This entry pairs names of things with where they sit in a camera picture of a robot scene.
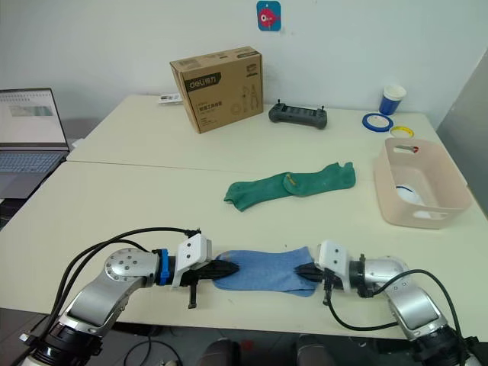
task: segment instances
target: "laptop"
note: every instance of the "laptop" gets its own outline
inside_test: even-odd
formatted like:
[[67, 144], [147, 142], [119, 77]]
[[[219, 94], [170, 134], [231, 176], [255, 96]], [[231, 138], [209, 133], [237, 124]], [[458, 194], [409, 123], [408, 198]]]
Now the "laptop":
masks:
[[69, 153], [50, 88], [0, 90], [0, 198], [27, 198]]

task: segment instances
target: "paper cup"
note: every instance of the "paper cup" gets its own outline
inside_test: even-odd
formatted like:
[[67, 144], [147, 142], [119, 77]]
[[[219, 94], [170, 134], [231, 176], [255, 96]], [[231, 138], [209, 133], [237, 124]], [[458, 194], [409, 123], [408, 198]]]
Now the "paper cup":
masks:
[[380, 104], [380, 113], [385, 116], [395, 113], [398, 104], [400, 104], [405, 95], [406, 90], [399, 85], [385, 86]]

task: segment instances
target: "blue ring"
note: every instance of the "blue ring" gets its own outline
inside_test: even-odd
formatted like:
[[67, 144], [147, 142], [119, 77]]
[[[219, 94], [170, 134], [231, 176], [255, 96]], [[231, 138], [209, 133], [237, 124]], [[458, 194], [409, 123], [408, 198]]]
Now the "blue ring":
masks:
[[[376, 126], [373, 126], [372, 124], [370, 124], [368, 122], [368, 118], [370, 116], [380, 116], [380, 117], [383, 117], [384, 119], [386, 119], [388, 121], [388, 126], [386, 127], [376, 127]], [[369, 113], [369, 114], [366, 114], [364, 117], [363, 117], [363, 126], [365, 126], [367, 129], [371, 130], [371, 131], [374, 131], [374, 132], [388, 132], [390, 130], [391, 127], [393, 127], [393, 121], [391, 120], [391, 118], [383, 115], [383, 114], [380, 114], [380, 113]]]
[[169, 278], [169, 259], [168, 250], [161, 251], [161, 275], [159, 276], [159, 286], [164, 286]]

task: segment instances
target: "remote controller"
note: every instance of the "remote controller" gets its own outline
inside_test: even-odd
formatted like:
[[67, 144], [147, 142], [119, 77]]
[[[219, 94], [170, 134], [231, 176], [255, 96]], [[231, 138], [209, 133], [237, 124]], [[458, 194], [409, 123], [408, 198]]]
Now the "remote controller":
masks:
[[292, 124], [303, 124], [305, 126], [313, 126], [319, 130], [323, 130], [327, 125], [327, 112], [322, 109], [307, 109], [299, 107], [291, 107], [285, 103], [278, 103], [274, 105], [268, 112], [269, 119], [273, 122], [290, 122]]

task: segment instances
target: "plastic storage basket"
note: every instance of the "plastic storage basket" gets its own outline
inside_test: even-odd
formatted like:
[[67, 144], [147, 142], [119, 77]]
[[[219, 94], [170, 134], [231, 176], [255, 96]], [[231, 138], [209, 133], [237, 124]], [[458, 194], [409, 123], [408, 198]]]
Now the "plastic storage basket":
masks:
[[[440, 229], [471, 205], [460, 173], [442, 146], [418, 139], [387, 139], [374, 165], [383, 218], [401, 226]], [[424, 204], [402, 199], [398, 186], [415, 190]]]

